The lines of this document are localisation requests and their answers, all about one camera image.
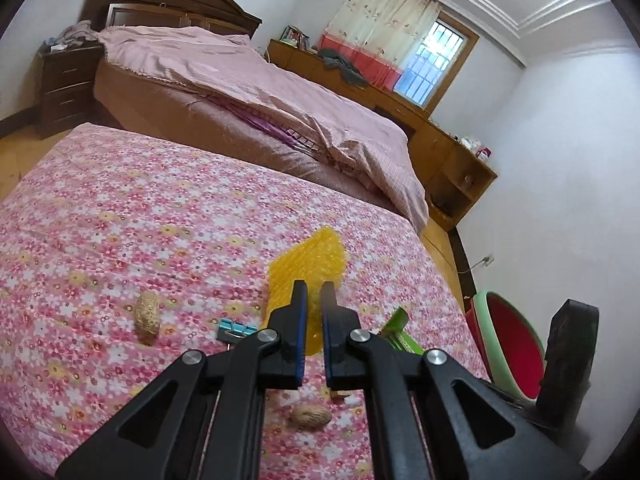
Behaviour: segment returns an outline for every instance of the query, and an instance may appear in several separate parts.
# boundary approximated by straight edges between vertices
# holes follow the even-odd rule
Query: electrical cord
[[[485,256],[482,260],[480,260],[479,262],[473,264],[471,267],[469,267],[467,270],[459,270],[458,274],[466,274],[467,272],[471,272],[473,269],[475,269],[478,265],[480,264],[486,264],[489,262],[489,259],[491,259],[490,256]]]

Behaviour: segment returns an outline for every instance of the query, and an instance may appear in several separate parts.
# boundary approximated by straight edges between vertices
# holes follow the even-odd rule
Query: white curtain
[[[402,68],[441,8],[435,0],[347,0],[324,34],[395,69]]]

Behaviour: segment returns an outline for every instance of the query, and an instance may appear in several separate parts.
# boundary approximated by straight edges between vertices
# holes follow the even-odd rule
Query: pink duvet
[[[246,36],[199,27],[110,27],[100,33],[107,62],[159,83],[223,95],[249,105],[325,147],[367,175],[420,232],[428,208],[404,132],[371,110],[281,70]]]
[[[0,415],[27,457],[53,473],[182,352],[225,351],[220,318],[260,325],[269,263],[325,225],[348,254],[338,302],[363,327],[403,306],[420,345],[486,377],[405,219],[226,156],[78,126],[0,204]],[[153,346],[134,331],[144,291],[161,308]],[[318,354],[299,390],[268,391],[260,480],[372,480],[364,397],[335,404],[324,384]],[[325,406],[332,421],[297,431],[288,420],[300,404]]]

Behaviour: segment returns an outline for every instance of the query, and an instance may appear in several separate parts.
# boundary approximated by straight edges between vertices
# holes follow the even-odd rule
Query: wooden headboard
[[[194,25],[217,34],[249,36],[262,23],[233,0],[85,0],[80,19],[91,20],[94,30],[110,25]]]

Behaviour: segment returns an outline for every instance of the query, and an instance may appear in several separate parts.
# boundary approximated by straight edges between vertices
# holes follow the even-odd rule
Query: floral bedsheet
[[[473,373],[482,361],[409,222],[245,162],[92,124],[78,126],[0,206],[0,414],[40,468],[62,459],[217,322],[259,324],[268,263],[329,225],[348,253],[338,302],[378,328],[399,305],[408,332]],[[161,301],[152,347],[134,333],[144,290]],[[262,479],[372,478],[364,400],[333,404],[322,357],[296,392],[268,392]],[[324,430],[288,423],[300,402]]]

